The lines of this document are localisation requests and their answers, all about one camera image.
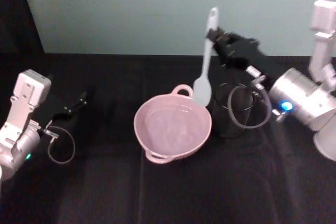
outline black cloth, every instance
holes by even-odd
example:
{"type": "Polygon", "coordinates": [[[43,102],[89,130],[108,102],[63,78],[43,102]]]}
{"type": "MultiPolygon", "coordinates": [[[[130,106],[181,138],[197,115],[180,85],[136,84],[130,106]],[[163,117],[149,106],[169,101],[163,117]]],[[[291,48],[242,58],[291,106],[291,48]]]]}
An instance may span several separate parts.
{"type": "MultiPolygon", "coordinates": [[[[2,122],[17,75],[28,68],[54,74],[50,97],[64,104],[86,89],[92,97],[63,124],[75,138],[75,159],[52,163],[46,155],[49,138],[43,137],[13,179],[3,183],[0,223],[335,223],[336,163],[319,154],[313,133],[294,118],[283,124],[273,118],[233,140],[211,134],[194,155],[169,164],[144,157],[133,129],[137,109],[178,84],[192,86],[201,57],[22,58],[1,55],[2,122]]],[[[307,57],[274,60],[307,74],[307,57]]],[[[217,57],[209,79],[213,90],[222,82],[250,80],[221,68],[217,57]]],[[[48,112],[54,109],[44,105],[48,112]]],[[[261,109],[253,108],[251,123],[261,109]]]]}
{"type": "Polygon", "coordinates": [[[44,52],[27,0],[0,0],[0,52],[44,52]]]}

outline blue led light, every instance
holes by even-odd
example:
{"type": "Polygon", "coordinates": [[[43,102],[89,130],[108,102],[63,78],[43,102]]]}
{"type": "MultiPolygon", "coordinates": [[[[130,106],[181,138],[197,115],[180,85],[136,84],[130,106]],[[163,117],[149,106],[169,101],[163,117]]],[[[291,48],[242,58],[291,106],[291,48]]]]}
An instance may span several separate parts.
{"type": "Polygon", "coordinates": [[[293,104],[291,104],[290,102],[283,102],[281,104],[281,107],[286,111],[290,111],[293,109],[293,104]]]}

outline transparent cup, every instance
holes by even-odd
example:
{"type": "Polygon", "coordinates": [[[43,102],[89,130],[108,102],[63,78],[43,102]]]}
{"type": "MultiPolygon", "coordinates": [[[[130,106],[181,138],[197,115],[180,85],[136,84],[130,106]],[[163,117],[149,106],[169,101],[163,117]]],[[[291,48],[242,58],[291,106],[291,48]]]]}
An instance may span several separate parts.
{"type": "Polygon", "coordinates": [[[245,87],[237,89],[232,96],[232,109],[238,122],[247,124],[251,109],[256,103],[255,96],[245,85],[229,82],[221,84],[215,91],[212,109],[213,131],[220,137],[235,138],[244,133],[244,128],[232,121],[227,107],[228,97],[237,86],[245,87]]]}

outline wall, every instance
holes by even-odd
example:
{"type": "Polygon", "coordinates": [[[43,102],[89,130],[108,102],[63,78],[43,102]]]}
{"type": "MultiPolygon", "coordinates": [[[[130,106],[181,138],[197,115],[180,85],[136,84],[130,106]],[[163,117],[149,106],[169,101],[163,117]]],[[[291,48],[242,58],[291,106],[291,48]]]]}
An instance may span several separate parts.
{"type": "Polygon", "coordinates": [[[201,55],[208,12],[270,55],[310,55],[315,0],[28,0],[46,52],[201,55]]]}

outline silicone spatula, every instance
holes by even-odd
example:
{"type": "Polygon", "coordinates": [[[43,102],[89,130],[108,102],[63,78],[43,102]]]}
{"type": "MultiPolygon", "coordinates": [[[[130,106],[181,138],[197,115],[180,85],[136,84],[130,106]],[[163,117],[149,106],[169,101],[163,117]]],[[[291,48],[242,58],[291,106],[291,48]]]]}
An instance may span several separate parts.
{"type": "MultiPolygon", "coordinates": [[[[218,28],[218,8],[212,8],[206,24],[205,34],[207,35],[210,29],[217,30],[218,28]]],[[[209,64],[211,59],[211,50],[214,43],[205,38],[203,65],[201,76],[195,80],[193,90],[193,101],[200,106],[208,106],[211,99],[211,85],[208,79],[209,64]]]]}

